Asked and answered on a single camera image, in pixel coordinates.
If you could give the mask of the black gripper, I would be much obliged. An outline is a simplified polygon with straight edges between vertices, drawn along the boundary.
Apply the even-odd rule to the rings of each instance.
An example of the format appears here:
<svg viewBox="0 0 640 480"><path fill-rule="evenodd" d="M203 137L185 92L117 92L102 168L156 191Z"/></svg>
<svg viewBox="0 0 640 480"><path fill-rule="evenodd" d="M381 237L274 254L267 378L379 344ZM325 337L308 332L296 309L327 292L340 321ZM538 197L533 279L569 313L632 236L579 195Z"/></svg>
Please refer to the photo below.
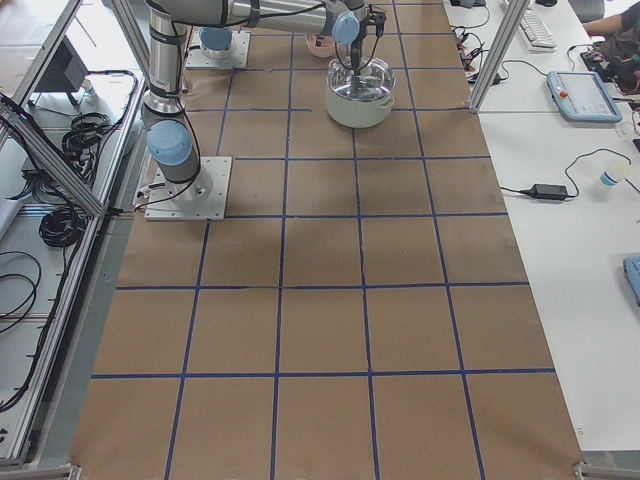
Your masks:
<svg viewBox="0 0 640 480"><path fill-rule="evenodd" d="M356 76L361 75L362 65L360 63L362 62L362 58L363 58L363 40L361 38L358 38L349 45L349 59L350 59L350 62L352 63L350 66L350 70L353 75L355 74Z"/></svg>

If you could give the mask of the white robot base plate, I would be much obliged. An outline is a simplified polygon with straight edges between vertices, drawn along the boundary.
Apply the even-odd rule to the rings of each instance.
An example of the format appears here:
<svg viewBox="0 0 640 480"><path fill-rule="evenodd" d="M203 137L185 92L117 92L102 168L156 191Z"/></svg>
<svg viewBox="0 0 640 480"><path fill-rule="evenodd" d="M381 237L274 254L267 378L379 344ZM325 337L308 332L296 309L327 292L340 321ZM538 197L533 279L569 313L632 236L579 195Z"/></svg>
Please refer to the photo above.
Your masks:
<svg viewBox="0 0 640 480"><path fill-rule="evenodd" d="M149 221L223 220L232 169L231 157L202 157L201 169L194 183L185 191L165 180L160 168L156 169L154 188L144 208Z"/></svg>

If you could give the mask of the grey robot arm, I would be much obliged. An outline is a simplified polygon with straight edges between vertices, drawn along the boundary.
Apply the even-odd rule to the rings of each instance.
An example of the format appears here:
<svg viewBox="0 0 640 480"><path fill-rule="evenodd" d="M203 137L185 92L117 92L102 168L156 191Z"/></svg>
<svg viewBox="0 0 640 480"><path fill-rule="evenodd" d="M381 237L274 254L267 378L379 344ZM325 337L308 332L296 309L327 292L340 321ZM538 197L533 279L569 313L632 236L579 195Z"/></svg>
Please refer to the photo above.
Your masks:
<svg viewBox="0 0 640 480"><path fill-rule="evenodd" d="M266 195L292 184L303 192L334 191L357 181L355 160L294 160L285 136L297 145L327 150L329 131L345 129L319 109L320 71L344 47L331 32L364 20L363 1L151 1L151 84L144 112L153 120L195 122L203 154L219 147L236 158L230 188ZM241 34L257 28L241 68L187 68L191 30L214 36L238 52Z"/></svg>
<svg viewBox="0 0 640 480"><path fill-rule="evenodd" d="M233 33L228 28L202 27L199 40L201 50L210 57L228 56L235 48Z"/></svg>

